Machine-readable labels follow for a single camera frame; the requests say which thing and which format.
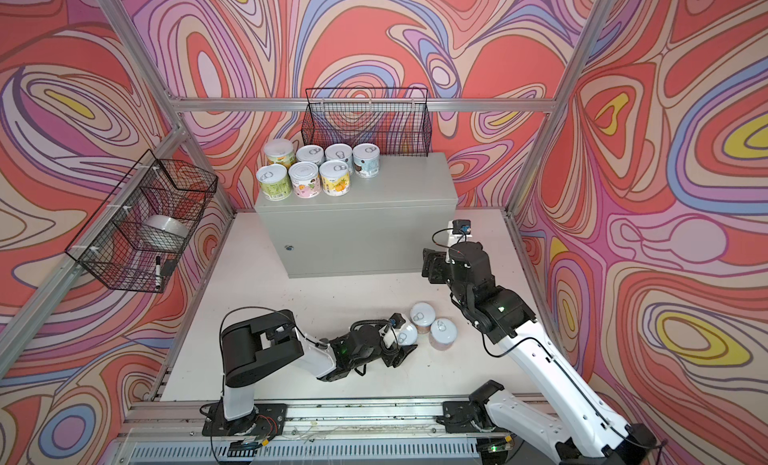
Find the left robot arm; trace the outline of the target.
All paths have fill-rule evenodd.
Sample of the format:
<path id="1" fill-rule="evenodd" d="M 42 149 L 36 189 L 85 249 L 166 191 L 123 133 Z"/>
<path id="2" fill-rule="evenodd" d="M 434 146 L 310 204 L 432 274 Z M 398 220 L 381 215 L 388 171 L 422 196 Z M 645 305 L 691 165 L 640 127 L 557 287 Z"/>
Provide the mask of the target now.
<path id="1" fill-rule="evenodd" d="M 256 415 L 255 384 L 289 365 L 308 371 L 317 380 L 334 382 L 380 360 L 389 368 L 401 366 L 417 345 L 402 344 L 398 331 L 405 318 L 358 320 L 344 335 L 327 340 L 303 332 L 292 311 L 265 307 L 264 314 L 222 326 L 219 349 L 223 366 L 220 409 L 234 422 Z"/>

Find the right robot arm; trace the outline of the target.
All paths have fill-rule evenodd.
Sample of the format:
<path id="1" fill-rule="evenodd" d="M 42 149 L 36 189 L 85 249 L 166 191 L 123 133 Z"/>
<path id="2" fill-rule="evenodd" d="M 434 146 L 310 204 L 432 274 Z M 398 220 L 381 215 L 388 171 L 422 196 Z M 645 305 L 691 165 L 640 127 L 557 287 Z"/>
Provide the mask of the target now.
<path id="1" fill-rule="evenodd" d="M 483 423 L 512 432 L 557 464 L 641 464 L 660 447 L 646 425 L 628 422 L 592 390 L 520 295 L 497 284 L 480 243 L 426 248 L 422 256 L 423 277 L 448 286 L 483 343 L 499 346 L 498 356 L 512 359 L 556 413 L 544 414 L 490 380 L 470 397 Z"/>

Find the teal label can back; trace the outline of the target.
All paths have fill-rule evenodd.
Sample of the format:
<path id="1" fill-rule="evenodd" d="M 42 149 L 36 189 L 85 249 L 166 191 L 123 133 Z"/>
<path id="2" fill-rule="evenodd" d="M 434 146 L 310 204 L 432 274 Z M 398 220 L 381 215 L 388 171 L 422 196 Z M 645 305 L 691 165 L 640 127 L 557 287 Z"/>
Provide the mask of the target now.
<path id="1" fill-rule="evenodd" d="M 346 143 L 335 143 L 325 149 L 327 161 L 342 161 L 349 170 L 353 168 L 353 149 Z"/>

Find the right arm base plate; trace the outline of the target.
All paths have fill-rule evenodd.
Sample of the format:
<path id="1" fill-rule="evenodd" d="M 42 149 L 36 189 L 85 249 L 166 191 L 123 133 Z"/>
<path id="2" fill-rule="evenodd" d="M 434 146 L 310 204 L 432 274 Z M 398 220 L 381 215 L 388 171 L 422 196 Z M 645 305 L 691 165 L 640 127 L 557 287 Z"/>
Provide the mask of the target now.
<path id="1" fill-rule="evenodd" d="M 504 434 L 515 437 L 511 431 L 493 425 L 487 413 L 469 400 L 444 401 L 442 412 L 434 420 L 450 434 Z"/>

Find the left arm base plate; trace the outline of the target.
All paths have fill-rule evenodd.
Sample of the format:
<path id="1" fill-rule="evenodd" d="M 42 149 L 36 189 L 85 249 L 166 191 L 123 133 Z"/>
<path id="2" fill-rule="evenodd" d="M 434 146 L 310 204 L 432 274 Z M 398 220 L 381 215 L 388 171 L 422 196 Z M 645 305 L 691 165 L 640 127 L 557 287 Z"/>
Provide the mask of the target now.
<path id="1" fill-rule="evenodd" d="M 244 417 L 224 418 L 223 401 L 202 405 L 205 418 L 202 434 L 206 437 L 256 437 L 273 439 L 283 433 L 288 406 L 285 403 L 256 403 Z"/>

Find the pink label can plain lid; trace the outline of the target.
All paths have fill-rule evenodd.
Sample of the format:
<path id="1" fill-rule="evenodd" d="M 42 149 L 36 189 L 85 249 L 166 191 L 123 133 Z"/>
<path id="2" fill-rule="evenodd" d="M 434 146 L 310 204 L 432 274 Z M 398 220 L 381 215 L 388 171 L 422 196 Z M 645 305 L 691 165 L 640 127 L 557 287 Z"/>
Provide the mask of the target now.
<path id="1" fill-rule="evenodd" d="M 319 167 L 312 162 L 297 162 L 288 169 L 294 193 L 302 199 L 309 199 L 321 192 Z"/>

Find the green label can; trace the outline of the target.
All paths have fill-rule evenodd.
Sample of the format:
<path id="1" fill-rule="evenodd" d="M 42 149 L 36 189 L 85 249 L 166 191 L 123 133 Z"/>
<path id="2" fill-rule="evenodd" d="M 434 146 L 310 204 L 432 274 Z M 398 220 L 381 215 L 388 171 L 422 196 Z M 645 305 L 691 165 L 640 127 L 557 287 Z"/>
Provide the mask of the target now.
<path id="1" fill-rule="evenodd" d="M 281 201 L 292 193 L 288 169 L 282 164 L 265 165 L 258 169 L 257 181 L 261 192 L 270 201 Z"/>

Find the yellow orange label can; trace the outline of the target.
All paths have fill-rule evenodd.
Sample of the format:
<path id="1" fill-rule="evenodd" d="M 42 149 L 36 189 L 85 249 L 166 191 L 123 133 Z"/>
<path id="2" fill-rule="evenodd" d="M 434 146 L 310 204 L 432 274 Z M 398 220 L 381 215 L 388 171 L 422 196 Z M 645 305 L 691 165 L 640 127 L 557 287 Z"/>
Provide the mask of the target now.
<path id="1" fill-rule="evenodd" d="M 289 169 L 297 162 L 295 145 L 288 139 L 271 139 L 264 144 L 262 151 L 268 165 L 279 164 Z"/>

